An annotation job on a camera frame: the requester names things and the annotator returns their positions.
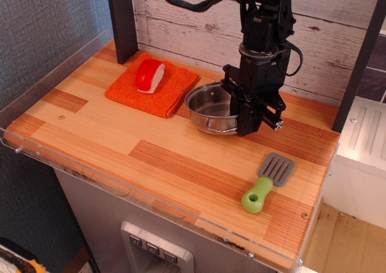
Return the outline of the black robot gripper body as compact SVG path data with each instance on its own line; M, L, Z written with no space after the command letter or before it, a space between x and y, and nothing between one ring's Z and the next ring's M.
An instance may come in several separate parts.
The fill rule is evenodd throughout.
M279 46L271 55L253 54L244 47L239 49L239 67L229 64L223 67L224 79L221 87L234 93L260 112L262 123L274 130L282 128L282 112L286 109L279 94L286 77L286 48Z

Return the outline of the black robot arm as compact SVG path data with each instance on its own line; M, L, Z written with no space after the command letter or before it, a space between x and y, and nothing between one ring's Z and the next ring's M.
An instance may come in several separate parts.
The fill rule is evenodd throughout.
M236 1L243 35L240 64L225 65L221 80L221 87L230 95L230 115L236 117L236 126L227 128L210 117L206 129L211 133L246 136L266 123L278 130L286 109L279 90L289 75L291 51L298 50L287 40L293 35L296 22L291 0Z

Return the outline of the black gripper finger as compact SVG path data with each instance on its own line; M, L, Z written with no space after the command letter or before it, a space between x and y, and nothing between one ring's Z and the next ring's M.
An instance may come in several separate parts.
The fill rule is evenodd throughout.
M242 104L242 99L239 96L232 93L230 97L230 115L231 116L239 116L241 104Z
M258 109L247 103L239 105L238 136L247 136L259 130L262 118Z

